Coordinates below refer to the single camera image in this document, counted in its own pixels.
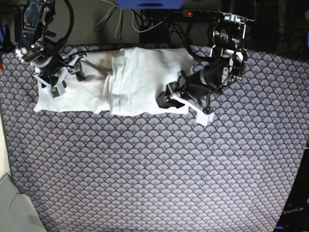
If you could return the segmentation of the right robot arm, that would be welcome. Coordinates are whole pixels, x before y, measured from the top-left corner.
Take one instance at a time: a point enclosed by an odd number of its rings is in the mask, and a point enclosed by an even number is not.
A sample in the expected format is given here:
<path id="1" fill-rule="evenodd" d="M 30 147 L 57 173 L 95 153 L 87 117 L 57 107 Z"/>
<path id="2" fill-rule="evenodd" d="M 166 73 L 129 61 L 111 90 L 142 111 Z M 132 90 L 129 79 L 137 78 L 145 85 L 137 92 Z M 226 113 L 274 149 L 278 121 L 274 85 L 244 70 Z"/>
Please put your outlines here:
<path id="1" fill-rule="evenodd" d="M 59 54 L 67 41 L 49 40 L 48 26 L 55 15 L 52 0 L 32 0 L 24 14 L 17 57 L 35 67 L 39 98 L 34 111 L 108 111 L 116 116 L 143 113 L 197 114 L 207 125 L 214 114 L 185 99 L 172 84 L 193 72 L 193 57 L 181 49 L 123 48 L 114 51 Z"/>

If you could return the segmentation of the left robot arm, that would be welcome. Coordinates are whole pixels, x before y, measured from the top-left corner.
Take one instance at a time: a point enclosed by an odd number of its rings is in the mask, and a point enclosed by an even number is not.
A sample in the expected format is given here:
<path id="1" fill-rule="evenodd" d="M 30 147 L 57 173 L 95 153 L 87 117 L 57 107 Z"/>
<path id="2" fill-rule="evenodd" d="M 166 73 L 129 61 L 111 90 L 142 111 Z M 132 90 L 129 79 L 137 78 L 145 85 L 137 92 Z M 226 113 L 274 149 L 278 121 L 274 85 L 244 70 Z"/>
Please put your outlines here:
<path id="1" fill-rule="evenodd" d="M 191 49 L 189 34 L 192 26 L 188 25 L 185 48 L 194 59 L 208 65 L 191 75 L 181 71 L 178 80 L 168 84 L 166 90 L 157 96 L 158 106 L 164 109 L 180 108 L 190 100 L 201 106 L 202 98 L 210 102 L 211 94 L 221 94 L 226 87 L 238 81 L 247 61 L 244 48 L 247 22 L 248 18 L 243 16 L 224 13 L 213 29 L 209 57 L 199 56 Z"/>

